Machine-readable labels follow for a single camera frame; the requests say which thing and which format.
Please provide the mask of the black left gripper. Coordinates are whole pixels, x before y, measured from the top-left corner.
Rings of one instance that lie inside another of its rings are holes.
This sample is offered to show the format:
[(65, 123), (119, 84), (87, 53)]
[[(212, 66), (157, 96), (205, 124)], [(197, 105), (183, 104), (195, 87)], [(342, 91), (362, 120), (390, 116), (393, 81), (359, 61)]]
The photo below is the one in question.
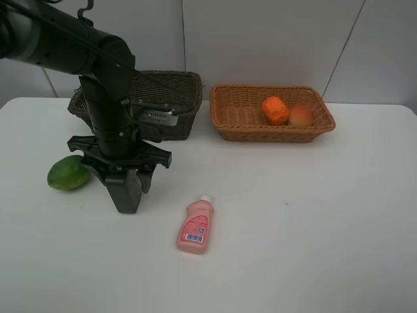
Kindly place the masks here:
[(142, 193), (148, 193), (156, 166), (160, 164), (169, 168), (172, 161), (172, 152), (144, 141), (131, 145), (126, 155), (121, 153), (121, 146), (117, 145), (112, 149), (111, 156), (101, 152), (96, 136), (72, 136), (67, 144), (70, 151), (83, 152), (82, 164), (107, 188), (118, 211), (130, 210), (127, 170), (137, 170)]

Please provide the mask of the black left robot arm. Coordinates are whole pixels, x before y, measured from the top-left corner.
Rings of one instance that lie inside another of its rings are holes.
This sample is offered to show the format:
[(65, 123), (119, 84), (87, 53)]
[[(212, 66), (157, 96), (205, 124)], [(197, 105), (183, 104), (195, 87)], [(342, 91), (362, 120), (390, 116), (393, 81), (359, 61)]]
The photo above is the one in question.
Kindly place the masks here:
[(171, 153), (145, 143), (139, 114), (152, 104), (130, 98), (135, 57), (127, 43), (72, 17), (50, 1), (1, 2), (1, 57), (77, 75), (93, 125), (91, 136), (73, 136), (71, 151), (107, 188), (118, 212), (137, 212), (157, 165)]

